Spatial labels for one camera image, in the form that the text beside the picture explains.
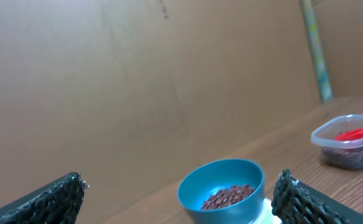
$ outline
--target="wooden table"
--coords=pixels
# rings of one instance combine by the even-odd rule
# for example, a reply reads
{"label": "wooden table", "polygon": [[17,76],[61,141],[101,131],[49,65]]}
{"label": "wooden table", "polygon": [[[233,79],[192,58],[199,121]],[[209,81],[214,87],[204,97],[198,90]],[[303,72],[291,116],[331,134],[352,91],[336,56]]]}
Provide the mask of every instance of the wooden table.
{"label": "wooden table", "polygon": [[[272,197],[281,170],[289,168],[297,179],[363,214],[363,170],[349,171],[323,164],[319,148],[309,141],[311,132],[324,122],[350,113],[363,113],[363,98],[340,98],[325,103],[227,157],[259,162],[266,172],[267,197]],[[140,200],[105,224],[192,223],[177,202],[178,185],[176,182]]]}

